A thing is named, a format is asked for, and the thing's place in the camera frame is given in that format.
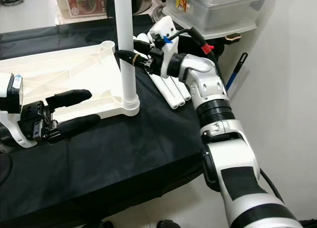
yellow label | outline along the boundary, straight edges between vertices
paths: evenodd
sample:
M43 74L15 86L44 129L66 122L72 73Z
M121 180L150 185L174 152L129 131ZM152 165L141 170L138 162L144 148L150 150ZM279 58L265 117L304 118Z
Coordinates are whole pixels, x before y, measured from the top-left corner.
M190 9L190 5L188 4L188 0L176 0L176 8L187 13Z

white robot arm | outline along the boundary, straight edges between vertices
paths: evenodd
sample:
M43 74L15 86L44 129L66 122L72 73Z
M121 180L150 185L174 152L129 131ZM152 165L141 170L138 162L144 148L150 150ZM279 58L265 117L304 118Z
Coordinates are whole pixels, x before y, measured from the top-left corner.
M71 90L23 105L23 78L0 73L0 140L8 146L29 148L46 140L56 143L71 138L100 121L99 115L88 115L63 123L53 120L56 108L72 106L91 97L87 90Z
M117 51L117 55L149 73L178 77L188 85L205 144L205 180L221 193L231 228L301 228L283 201L260 187L260 167L231 110L217 61L194 28L185 31L212 60L176 53L175 46L170 45L177 44L178 35L169 16L150 30L156 46L148 46L149 52L144 52L152 57L150 60L124 50Z

white cylindrical leg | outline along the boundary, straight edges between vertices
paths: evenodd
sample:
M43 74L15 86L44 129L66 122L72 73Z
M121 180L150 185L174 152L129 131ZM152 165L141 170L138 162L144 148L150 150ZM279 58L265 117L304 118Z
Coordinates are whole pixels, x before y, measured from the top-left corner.
M119 49L133 51L131 0L114 0L114 3ZM126 109L137 108L140 102L136 93L134 67L120 60L120 69L123 87L122 106Z
M178 106L183 106L185 104L185 100L183 99L182 95L180 94L178 88L174 84L173 80L171 77L167 77L166 79L161 77L164 83L166 84L167 88L169 91L172 93L174 96L176 102L178 103Z
M172 80L174 81L176 87L178 88L179 92L181 93L181 95L183 96L183 99L185 101L188 101L191 99L191 96L186 88L186 86L184 85L184 83L179 82L179 80L175 77L172 77Z
M137 40L141 40L141 41L150 43L150 41L148 39L148 36L146 34L144 34L144 33L139 34L138 37L137 37Z
M149 74L149 76L152 79L155 86L160 91L160 93L165 98L168 105L172 109L176 109L179 106L179 102L175 100L174 96L172 95L172 93L170 92L170 90L168 89L168 87L166 86L164 81L162 80L162 78L160 76L157 76L157 75L150 75Z

black tablecloth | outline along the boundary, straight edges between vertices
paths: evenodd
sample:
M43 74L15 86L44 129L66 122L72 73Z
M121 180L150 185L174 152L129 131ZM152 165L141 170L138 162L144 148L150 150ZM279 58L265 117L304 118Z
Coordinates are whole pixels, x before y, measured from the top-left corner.
M152 26L135 16L134 34ZM0 59L116 42L114 19L0 35ZM199 122L191 102L172 110L136 70L140 113L102 120L68 141L15 151L0 188L1 228L75 227L162 196L201 173ZM0 158L1 171L8 167Z

white floor tile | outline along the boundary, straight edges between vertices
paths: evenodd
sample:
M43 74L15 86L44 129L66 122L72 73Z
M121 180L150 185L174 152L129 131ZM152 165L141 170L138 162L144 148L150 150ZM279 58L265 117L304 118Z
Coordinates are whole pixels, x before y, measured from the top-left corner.
M111 221L114 228L150 228L142 204L107 217L103 221Z
M228 227L221 195L206 186L203 176L142 205L151 228L165 219L173 220L182 228Z
M166 219L181 228L228 228L221 195L207 187L203 176L104 221L111 221L114 228L156 228Z

